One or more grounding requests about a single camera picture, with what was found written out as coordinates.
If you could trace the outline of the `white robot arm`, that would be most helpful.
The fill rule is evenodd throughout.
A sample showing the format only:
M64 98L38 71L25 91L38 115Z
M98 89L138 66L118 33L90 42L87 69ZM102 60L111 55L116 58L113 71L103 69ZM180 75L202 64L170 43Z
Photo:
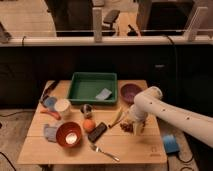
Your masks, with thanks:
M167 104L162 96L156 86L138 93L129 110L132 119L141 122L153 114L213 148L213 118Z

